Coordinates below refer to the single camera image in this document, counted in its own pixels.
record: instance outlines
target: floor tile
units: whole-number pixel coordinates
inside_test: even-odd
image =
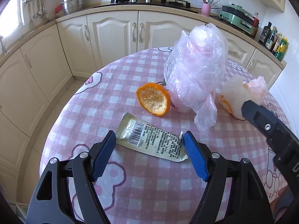
[[[39,180],[39,165],[41,155],[35,149],[32,149],[25,169],[25,175],[22,186],[22,203],[28,204]]]
[[[55,121],[57,120],[59,114],[61,113],[63,107],[67,104],[67,102],[71,99],[71,97],[74,95],[74,91],[72,90],[66,90],[66,92],[61,96],[57,104],[54,106],[53,110],[51,111],[50,115],[46,119],[44,125],[42,126],[35,143],[33,145],[33,148],[42,155],[42,152],[44,150],[44,145],[46,143],[48,134],[54,125]]]
[[[83,85],[83,83],[84,81],[74,80],[72,84],[68,87],[68,89],[76,92]]]

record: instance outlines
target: green appliance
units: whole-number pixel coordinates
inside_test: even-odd
[[[237,26],[249,35],[253,34],[254,18],[239,5],[231,4],[222,6],[219,18],[224,19],[227,23]]]

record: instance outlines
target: pot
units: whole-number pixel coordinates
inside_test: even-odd
[[[63,0],[61,3],[64,14],[70,14],[84,8],[84,0]]]

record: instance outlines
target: food packet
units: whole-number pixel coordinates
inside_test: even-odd
[[[116,131],[116,143],[129,149],[171,161],[188,158],[180,136],[166,132],[126,113]]]
[[[251,100],[262,105],[267,91],[263,77],[259,76],[247,83],[240,75],[235,75],[223,85],[220,103],[235,118],[245,120],[241,110],[244,102]]]

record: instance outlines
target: tablecloth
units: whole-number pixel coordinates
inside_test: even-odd
[[[116,132],[126,112],[168,132],[190,130],[195,138],[226,159],[247,157],[260,176],[269,201],[286,186],[274,166],[274,152],[265,137],[249,122],[236,120],[219,104],[222,85],[239,74],[249,82],[254,77],[236,62],[228,60],[225,76],[216,88],[217,122],[200,132],[195,113],[179,113],[175,107],[164,117],[156,117],[138,103],[136,89],[147,82],[163,81],[163,64],[171,47],[147,49],[119,59],[95,72],[65,105],[52,127],[40,163],[40,174],[52,157],[74,158],[101,142],[109,130]],[[268,92],[264,106],[289,126],[288,120]],[[95,184],[99,200],[111,223],[187,224],[192,218],[206,183],[192,167],[190,159],[172,162],[116,145],[103,177]],[[225,214],[230,191],[227,181],[217,220]],[[83,220],[74,183],[70,194],[76,218]]]

